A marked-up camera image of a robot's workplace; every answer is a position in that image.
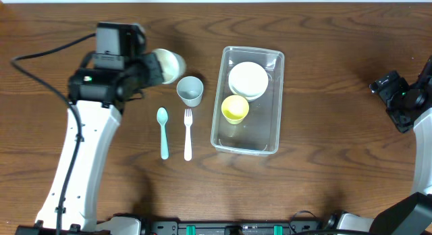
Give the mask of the white plastic cup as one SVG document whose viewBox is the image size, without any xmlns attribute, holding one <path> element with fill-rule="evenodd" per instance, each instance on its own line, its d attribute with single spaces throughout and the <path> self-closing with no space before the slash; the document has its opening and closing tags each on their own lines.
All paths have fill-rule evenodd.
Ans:
<svg viewBox="0 0 432 235">
<path fill-rule="evenodd" d="M 164 84 L 173 83 L 185 73 L 186 62 L 177 53 L 167 49 L 154 49 L 153 53 L 161 65 Z"/>
</svg>

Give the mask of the mint green plastic spoon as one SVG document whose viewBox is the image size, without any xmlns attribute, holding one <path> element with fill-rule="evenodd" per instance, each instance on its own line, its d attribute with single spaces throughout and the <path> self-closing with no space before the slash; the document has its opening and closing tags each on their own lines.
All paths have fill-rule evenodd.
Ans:
<svg viewBox="0 0 432 235">
<path fill-rule="evenodd" d="M 167 143 L 166 123 L 168 121 L 168 113 L 164 107 L 160 107 L 157 111 L 157 121 L 161 129 L 161 158 L 166 160 L 169 158 L 169 147 Z"/>
</svg>

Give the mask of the grey plastic cup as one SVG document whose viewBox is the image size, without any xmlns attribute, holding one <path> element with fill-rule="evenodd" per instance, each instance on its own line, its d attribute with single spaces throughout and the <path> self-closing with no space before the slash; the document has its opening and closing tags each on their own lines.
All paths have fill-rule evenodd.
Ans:
<svg viewBox="0 0 432 235">
<path fill-rule="evenodd" d="M 187 76 L 178 82 L 176 91 L 187 106 L 196 107 L 202 100 L 204 84 L 197 77 Z"/>
</svg>

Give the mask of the white plastic fork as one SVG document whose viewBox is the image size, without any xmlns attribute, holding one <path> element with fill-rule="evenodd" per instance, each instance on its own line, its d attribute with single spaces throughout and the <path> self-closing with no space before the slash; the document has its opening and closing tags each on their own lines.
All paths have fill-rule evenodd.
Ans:
<svg viewBox="0 0 432 235">
<path fill-rule="evenodd" d="M 192 110 L 186 109 L 184 113 L 184 125 L 186 127 L 184 159 L 186 161 L 190 161 L 192 159 L 192 140 L 191 140 L 192 123 L 193 123 Z"/>
</svg>

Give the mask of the yellow plastic cup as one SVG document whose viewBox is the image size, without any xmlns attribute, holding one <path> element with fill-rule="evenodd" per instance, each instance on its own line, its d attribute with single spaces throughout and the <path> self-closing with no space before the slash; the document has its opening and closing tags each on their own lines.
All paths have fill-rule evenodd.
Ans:
<svg viewBox="0 0 432 235">
<path fill-rule="evenodd" d="M 225 98 L 221 104 L 221 112 L 224 118 L 233 125 L 239 124 L 248 115 L 248 101 L 240 95 L 231 95 Z"/>
</svg>

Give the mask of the white plastic bowl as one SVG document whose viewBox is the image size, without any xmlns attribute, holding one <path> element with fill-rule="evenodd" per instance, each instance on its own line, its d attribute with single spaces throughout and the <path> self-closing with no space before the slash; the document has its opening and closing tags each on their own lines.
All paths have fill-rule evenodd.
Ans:
<svg viewBox="0 0 432 235">
<path fill-rule="evenodd" d="M 259 64 L 245 61 L 234 66 L 228 74 L 228 85 L 231 91 L 257 95 L 267 90 L 268 75 Z"/>
</svg>

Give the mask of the grey plastic bowl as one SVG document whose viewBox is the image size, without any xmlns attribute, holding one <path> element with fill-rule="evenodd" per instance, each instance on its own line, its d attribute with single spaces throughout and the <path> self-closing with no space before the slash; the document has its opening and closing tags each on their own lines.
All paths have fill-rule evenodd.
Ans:
<svg viewBox="0 0 432 235">
<path fill-rule="evenodd" d="M 244 97 L 248 102 L 257 100 L 259 97 L 261 97 L 265 93 L 265 92 L 261 92 L 261 93 L 259 93 L 257 95 L 249 96 L 246 93 L 239 93 L 239 92 L 236 92 L 235 90 L 233 90 L 232 92 L 235 95 L 240 95 L 241 97 Z"/>
</svg>

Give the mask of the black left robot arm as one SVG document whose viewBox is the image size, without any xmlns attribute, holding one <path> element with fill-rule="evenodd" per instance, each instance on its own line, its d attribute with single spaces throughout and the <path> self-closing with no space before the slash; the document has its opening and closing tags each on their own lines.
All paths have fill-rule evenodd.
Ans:
<svg viewBox="0 0 432 235">
<path fill-rule="evenodd" d="M 16 234 L 147 234 L 149 226 L 135 215 L 98 222 L 101 178 L 126 102 L 185 69 L 183 58 L 166 49 L 138 55 L 122 70 L 81 65 L 68 82 L 67 133 L 50 193 L 34 225 L 18 226 Z"/>
</svg>

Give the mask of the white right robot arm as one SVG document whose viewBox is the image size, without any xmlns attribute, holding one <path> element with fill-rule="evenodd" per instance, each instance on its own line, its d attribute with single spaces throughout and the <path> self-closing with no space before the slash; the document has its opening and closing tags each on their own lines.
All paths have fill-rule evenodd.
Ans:
<svg viewBox="0 0 432 235">
<path fill-rule="evenodd" d="M 369 88 L 381 98 L 401 133 L 414 131 L 416 157 L 410 196 L 369 219 L 343 212 L 333 215 L 329 230 L 341 234 L 422 234 L 431 225 L 431 66 L 426 65 L 413 84 L 396 71 L 376 80 Z"/>
</svg>

